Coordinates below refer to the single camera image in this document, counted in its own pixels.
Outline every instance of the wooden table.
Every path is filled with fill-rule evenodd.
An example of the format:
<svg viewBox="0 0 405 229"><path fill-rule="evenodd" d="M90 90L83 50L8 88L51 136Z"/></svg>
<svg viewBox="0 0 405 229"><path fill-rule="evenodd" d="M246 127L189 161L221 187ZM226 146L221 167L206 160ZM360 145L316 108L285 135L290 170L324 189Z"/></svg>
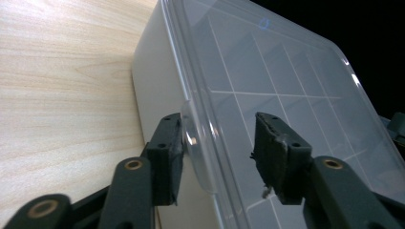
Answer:
<svg viewBox="0 0 405 229"><path fill-rule="evenodd" d="M143 149L131 62L157 0L0 1L0 227Z"/></svg>

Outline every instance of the screw hole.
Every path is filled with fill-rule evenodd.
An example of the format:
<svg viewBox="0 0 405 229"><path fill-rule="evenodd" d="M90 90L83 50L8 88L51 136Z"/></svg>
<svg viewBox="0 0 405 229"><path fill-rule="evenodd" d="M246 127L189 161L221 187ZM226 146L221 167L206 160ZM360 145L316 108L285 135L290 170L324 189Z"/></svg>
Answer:
<svg viewBox="0 0 405 229"><path fill-rule="evenodd" d="M125 163L125 168L127 170L137 170L138 168L142 167L142 161L140 160L130 160Z"/></svg>
<svg viewBox="0 0 405 229"><path fill-rule="evenodd" d="M52 213L57 207L57 201L54 199L46 199L36 203L28 212L28 217L38 219Z"/></svg>
<svg viewBox="0 0 405 229"><path fill-rule="evenodd" d="M116 229L133 229L134 227L132 226L131 222L122 222L120 223Z"/></svg>
<svg viewBox="0 0 405 229"><path fill-rule="evenodd" d="M385 229L384 226L382 226L381 224L379 224L377 222L369 222L367 224L367 227L370 229Z"/></svg>
<svg viewBox="0 0 405 229"><path fill-rule="evenodd" d="M331 169L341 169L343 165L335 160L326 159L324 160L326 166L330 167Z"/></svg>

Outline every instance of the plastic lid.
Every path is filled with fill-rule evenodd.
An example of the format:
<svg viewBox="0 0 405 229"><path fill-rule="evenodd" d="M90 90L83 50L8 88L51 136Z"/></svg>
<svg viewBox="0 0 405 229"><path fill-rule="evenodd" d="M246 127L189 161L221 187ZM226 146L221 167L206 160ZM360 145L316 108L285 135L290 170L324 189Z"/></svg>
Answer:
<svg viewBox="0 0 405 229"><path fill-rule="evenodd" d="M185 140L225 228L302 228L254 160L255 114L278 115L313 156L349 163L375 192L405 203L404 162L345 55L249 1L161 1L188 102Z"/></svg>

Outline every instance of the transparent plastic box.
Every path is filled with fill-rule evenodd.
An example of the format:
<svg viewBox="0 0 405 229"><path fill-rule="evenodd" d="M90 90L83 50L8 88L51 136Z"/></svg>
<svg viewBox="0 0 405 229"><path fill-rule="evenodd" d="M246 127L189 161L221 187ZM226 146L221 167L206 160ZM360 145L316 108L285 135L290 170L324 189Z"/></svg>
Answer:
<svg viewBox="0 0 405 229"><path fill-rule="evenodd" d="M345 160L371 190L405 203L405 164L350 60L254 3L159 1L133 77L145 141L160 118L181 112L184 143L221 228L306 227L302 206L262 198L249 158L257 112L278 115L313 156Z"/></svg>

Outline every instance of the brass screw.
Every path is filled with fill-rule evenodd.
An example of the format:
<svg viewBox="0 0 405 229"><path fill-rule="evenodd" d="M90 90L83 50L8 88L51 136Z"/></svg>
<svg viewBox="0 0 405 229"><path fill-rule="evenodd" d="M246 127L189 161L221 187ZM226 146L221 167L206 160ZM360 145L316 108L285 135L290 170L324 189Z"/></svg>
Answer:
<svg viewBox="0 0 405 229"><path fill-rule="evenodd" d="M142 167L143 163L140 160L130 160L125 163L125 168L127 170L137 170L138 168Z"/></svg>
<svg viewBox="0 0 405 229"><path fill-rule="evenodd" d="M342 169L343 165L336 160L326 159L324 160L324 164L331 169Z"/></svg>
<svg viewBox="0 0 405 229"><path fill-rule="evenodd" d="M45 199L36 203L28 212L28 217L31 219L38 219L52 213L58 202L54 199Z"/></svg>

